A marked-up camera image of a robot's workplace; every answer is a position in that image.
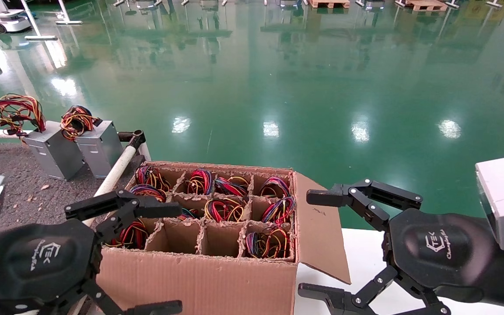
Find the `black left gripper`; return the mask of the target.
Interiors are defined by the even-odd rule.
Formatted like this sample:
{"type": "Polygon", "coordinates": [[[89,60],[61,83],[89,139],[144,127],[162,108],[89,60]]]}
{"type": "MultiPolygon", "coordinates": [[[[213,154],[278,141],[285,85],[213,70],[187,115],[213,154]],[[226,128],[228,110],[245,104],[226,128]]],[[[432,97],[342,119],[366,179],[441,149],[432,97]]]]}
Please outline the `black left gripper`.
{"type": "Polygon", "coordinates": [[[92,280],[101,257],[99,242],[118,238],[139,218],[178,217],[182,207],[177,202],[160,202],[120,189],[67,205],[64,214],[69,220],[61,224],[0,229],[0,312],[63,315],[84,296],[105,315],[182,312],[180,300],[124,310],[92,280]],[[96,232],[81,222],[104,214],[110,216],[96,232]]]}

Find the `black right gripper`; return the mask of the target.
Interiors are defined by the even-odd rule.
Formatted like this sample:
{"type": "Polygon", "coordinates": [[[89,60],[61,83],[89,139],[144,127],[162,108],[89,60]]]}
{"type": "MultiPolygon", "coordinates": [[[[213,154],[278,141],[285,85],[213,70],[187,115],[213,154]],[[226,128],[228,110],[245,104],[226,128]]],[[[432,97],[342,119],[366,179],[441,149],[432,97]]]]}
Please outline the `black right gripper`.
{"type": "Polygon", "coordinates": [[[391,266],[358,293],[311,283],[298,285],[300,297],[323,301],[331,315],[375,315],[370,303],[394,280],[425,304],[402,315],[450,315],[437,295],[465,303],[484,299],[481,279],[497,250],[484,218],[423,213],[418,210],[423,201],[420,195],[368,178],[334,184],[329,190],[310,189],[306,201],[348,206],[377,231],[387,231],[383,248],[391,266]],[[403,212],[390,220],[379,203],[403,212]]]}

